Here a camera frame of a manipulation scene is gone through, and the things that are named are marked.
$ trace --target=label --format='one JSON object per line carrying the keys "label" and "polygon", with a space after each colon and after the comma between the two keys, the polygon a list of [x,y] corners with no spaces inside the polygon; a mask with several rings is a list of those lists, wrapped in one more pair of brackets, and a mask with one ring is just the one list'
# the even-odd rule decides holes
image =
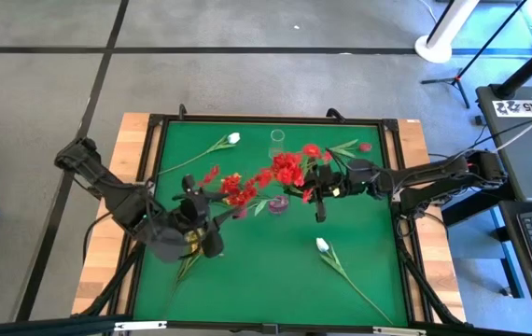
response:
{"label": "label", "polygon": [[501,118],[532,118],[532,99],[493,101],[492,105]]}

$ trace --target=red flower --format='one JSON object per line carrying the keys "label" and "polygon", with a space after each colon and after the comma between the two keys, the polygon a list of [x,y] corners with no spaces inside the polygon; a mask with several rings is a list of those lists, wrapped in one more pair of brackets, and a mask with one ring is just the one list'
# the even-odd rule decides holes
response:
{"label": "red flower", "polygon": [[236,195],[240,192],[239,184],[241,183],[241,176],[237,173],[227,176],[222,179],[222,185],[220,186],[220,192],[228,193],[230,195]]}
{"label": "red flower", "polygon": [[293,168],[303,161],[301,154],[280,153],[273,159],[273,171],[278,173],[283,168]]}
{"label": "red flower", "polygon": [[361,143],[359,144],[359,151],[362,151],[362,152],[369,152],[371,151],[371,145],[368,144],[368,143]]}
{"label": "red flower", "polygon": [[218,174],[220,174],[220,167],[218,165],[215,165],[214,167],[212,167],[212,169],[210,169],[210,173],[203,177],[202,182],[198,184],[200,185],[200,187],[203,187],[212,182],[215,178],[217,178]]}
{"label": "red flower", "polygon": [[305,190],[303,192],[303,202],[308,203],[312,199],[312,193],[314,192],[314,188]]}
{"label": "red flower", "polygon": [[254,187],[254,185],[256,184],[256,178],[250,178],[248,179],[246,182],[245,182],[245,186],[244,188],[247,189],[247,188],[250,188],[250,187]]}
{"label": "red flower", "polygon": [[327,151],[322,160],[324,160],[324,163],[329,163],[332,160],[332,155],[330,155],[330,152]]}
{"label": "red flower", "polygon": [[276,180],[284,185],[290,185],[293,182],[293,171],[288,168],[282,168],[276,173]]}
{"label": "red flower", "polygon": [[250,201],[250,200],[252,200],[254,197],[256,197],[258,195],[258,190],[256,189],[256,187],[251,186],[251,187],[248,187],[245,190],[241,191],[241,193],[244,195],[244,197],[248,201]]}
{"label": "red flower", "polygon": [[262,168],[261,172],[256,175],[255,178],[258,181],[258,186],[260,188],[266,188],[273,180],[273,172],[271,172],[270,169]]}
{"label": "red flower", "polygon": [[300,167],[293,169],[293,184],[297,187],[303,186],[303,170]]}
{"label": "red flower", "polygon": [[320,153],[320,147],[314,144],[308,144],[303,147],[303,154],[307,155],[310,158],[319,158],[322,154]]}
{"label": "red flower", "polygon": [[212,169],[210,169],[210,175],[216,176],[218,174],[220,174],[220,166],[219,165],[216,165],[216,166],[212,167]]}

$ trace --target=wooden table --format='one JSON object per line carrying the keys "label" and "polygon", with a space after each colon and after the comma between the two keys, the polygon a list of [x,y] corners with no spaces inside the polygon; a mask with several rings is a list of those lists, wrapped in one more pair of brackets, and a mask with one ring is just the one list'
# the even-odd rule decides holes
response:
{"label": "wooden table", "polygon": [[[148,113],[126,113],[123,116],[109,169],[124,182],[135,181],[146,139],[149,116]],[[407,167],[429,162],[422,125],[419,120],[400,119],[399,135],[403,158]],[[159,133],[154,132],[152,136],[158,137]],[[390,132],[386,134],[386,140],[391,167],[396,169],[395,147]],[[150,176],[157,144],[158,141],[152,141],[146,165],[146,177]],[[438,217],[441,216],[441,211],[437,207],[430,207],[427,211]],[[104,204],[101,203],[98,216],[105,212]],[[453,315],[465,321],[465,312],[456,282],[446,230],[442,224],[428,217],[418,219],[416,223],[426,278]],[[101,222],[93,230],[88,255],[79,279],[73,313],[79,313],[86,309],[114,274],[119,260],[122,239],[123,230],[110,219]],[[411,242],[407,239],[405,242],[411,250]],[[118,313],[125,312],[130,283],[131,275],[129,274],[121,286],[117,306]],[[424,321],[419,288],[411,276],[410,288],[412,289],[415,320]]]}

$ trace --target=black stand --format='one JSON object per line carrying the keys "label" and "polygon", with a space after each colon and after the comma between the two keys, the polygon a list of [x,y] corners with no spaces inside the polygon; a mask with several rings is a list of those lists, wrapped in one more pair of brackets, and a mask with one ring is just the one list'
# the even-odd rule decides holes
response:
{"label": "black stand", "polygon": [[475,56],[473,56],[471,61],[469,61],[469,63],[467,65],[465,65],[465,67],[463,69],[459,69],[459,72],[456,74],[455,77],[443,78],[443,79],[422,80],[420,83],[421,84],[446,83],[446,84],[449,84],[449,85],[455,87],[456,89],[459,90],[459,92],[461,92],[461,96],[463,97],[463,101],[465,102],[465,107],[469,108],[468,96],[465,94],[465,90],[463,90],[463,85],[461,84],[461,78],[469,70],[471,65],[478,59],[478,57],[480,57],[480,55],[483,54],[483,52],[486,50],[486,48],[488,48],[490,43],[492,43],[492,41],[494,41],[494,39],[498,36],[500,31],[502,31],[502,29],[507,25],[507,23],[509,23],[509,21],[512,19],[512,17],[514,17],[515,14],[517,14],[517,11],[519,10],[519,8],[521,8],[521,6],[524,5],[525,2],[527,2],[527,0],[522,0],[519,3],[519,5],[517,5],[515,10],[509,15],[509,17],[504,22],[502,22],[500,27],[498,27],[498,29],[494,32],[494,34],[490,37],[490,39],[488,39],[486,41],[486,43],[483,45],[483,47],[480,50],[478,50],[478,52],[475,54]]}
{"label": "black stand", "polygon": [[[473,63],[473,61],[475,61],[476,58],[477,58],[477,55],[476,55],[476,57],[473,58],[473,60],[471,60],[469,62],[469,64],[465,68],[465,70],[467,70],[467,68]],[[465,107],[469,108],[468,96],[465,94],[465,90],[463,90],[463,85],[461,84],[461,75],[463,75],[464,73],[465,73],[465,71],[463,71],[462,69],[459,69],[459,72],[456,74],[455,77],[443,78],[443,79],[422,80],[420,83],[421,84],[446,83],[446,84],[449,84],[449,85],[457,88],[459,90],[459,92],[461,92],[461,96],[463,97],[463,102],[465,102]]]}

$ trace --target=white tulip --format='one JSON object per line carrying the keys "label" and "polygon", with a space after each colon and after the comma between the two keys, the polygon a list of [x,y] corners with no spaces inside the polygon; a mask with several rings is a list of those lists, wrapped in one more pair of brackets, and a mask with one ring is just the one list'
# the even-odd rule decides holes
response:
{"label": "white tulip", "polygon": [[239,142],[239,140],[241,140],[241,135],[239,135],[237,132],[231,133],[229,136],[227,136],[227,142],[230,145],[235,145]]}
{"label": "white tulip", "polygon": [[315,245],[318,246],[318,250],[322,253],[329,251],[329,245],[326,244],[326,241],[322,238],[315,238]]}

